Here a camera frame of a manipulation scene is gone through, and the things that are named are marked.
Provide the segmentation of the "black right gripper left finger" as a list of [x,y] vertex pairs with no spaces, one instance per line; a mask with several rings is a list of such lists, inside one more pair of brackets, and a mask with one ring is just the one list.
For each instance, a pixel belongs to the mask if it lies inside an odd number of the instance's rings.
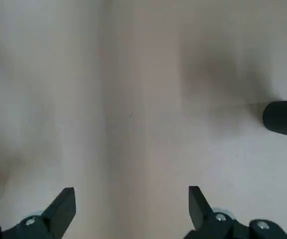
[[5,231],[0,227],[0,239],[61,239],[75,215],[75,190],[64,188],[41,215],[29,216]]

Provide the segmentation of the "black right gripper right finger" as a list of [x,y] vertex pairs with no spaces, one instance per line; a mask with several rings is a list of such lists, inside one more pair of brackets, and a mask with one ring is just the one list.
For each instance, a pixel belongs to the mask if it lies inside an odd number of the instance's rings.
[[287,239],[276,223],[255,219],[245,226],[223,212],[214,212],[198,186],[189,187],[189,214],[194,230],[186,239]]

